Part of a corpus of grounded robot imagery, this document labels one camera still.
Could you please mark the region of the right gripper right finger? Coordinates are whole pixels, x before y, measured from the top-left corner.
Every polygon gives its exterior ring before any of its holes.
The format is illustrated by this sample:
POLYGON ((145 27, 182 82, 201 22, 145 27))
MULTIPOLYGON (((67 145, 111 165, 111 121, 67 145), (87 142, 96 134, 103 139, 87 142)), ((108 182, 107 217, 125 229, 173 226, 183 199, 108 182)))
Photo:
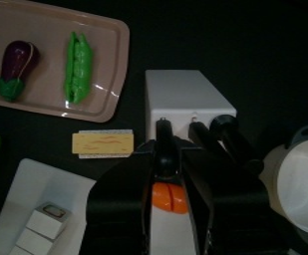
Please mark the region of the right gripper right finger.
POLYGON ((257 177, 189 141, 178 150, 195 255, 286 255, 257 177))

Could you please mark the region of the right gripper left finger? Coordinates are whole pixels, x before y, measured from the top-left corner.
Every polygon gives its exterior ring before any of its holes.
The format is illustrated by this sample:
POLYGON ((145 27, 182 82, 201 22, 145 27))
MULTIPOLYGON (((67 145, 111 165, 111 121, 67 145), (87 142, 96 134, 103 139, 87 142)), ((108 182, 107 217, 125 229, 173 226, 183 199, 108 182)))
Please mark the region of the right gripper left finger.
POLYGON ((86 255, 149 255, 154 142, 100 176, 86 205, 86 255))

